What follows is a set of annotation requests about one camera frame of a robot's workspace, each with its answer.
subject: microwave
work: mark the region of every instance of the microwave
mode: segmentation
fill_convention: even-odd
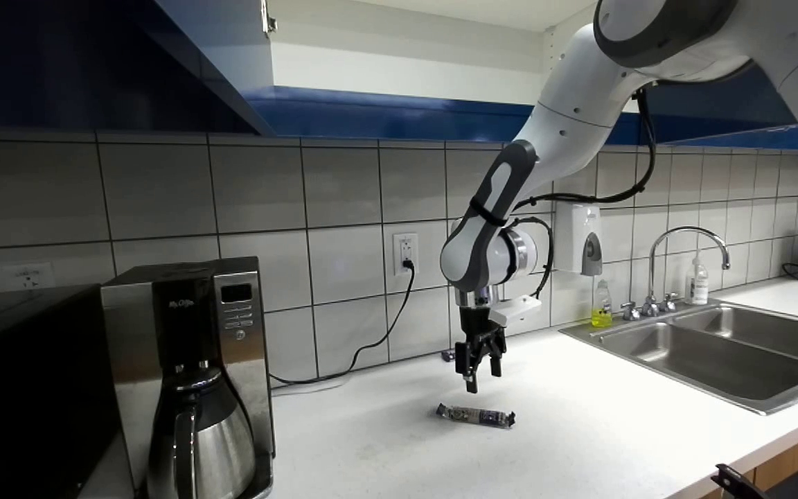
[[[98,288],[0,294],[0,499],[72,499],[119,435]]]

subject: sink basin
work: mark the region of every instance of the sink basin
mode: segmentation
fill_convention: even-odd
[[[795,318],[709,306],[597,336],[586,327],[566,334],[757,413],[798,402]]]
[[[679,316],[677,324],[728,336],[734,342],[798,359],[798,321],[745,309],[709,309],[703,314]]]

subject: coffee maker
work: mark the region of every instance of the coffee maker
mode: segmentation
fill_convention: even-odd
[[[274,429],[259,259],[135,267],[101,300],[135,493],[266,497]]]

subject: white countertop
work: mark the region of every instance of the white countertop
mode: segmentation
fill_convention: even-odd
[[[798,282],[726,294],[798,316]],[[510,339],[505,377],[469,396],[419,359],[274,395],[274,499],[701,497],[715,464],[752,468],[798,445],[798,406],[757,416],[559,334]],[[516,410],[512,429],[436,407]]]

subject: electrical outlet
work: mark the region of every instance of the electrical outlet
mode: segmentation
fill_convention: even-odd
[[[34,292],[34,288],[51,288],[52,273],[51,263],[27,263],[11,270],[11,288],[14,292]]]
[[[393,273],[397,276],[408,273],[403,262],[411,262],[419,270],[419,249],[421,249],[419,234],[393,234]]]

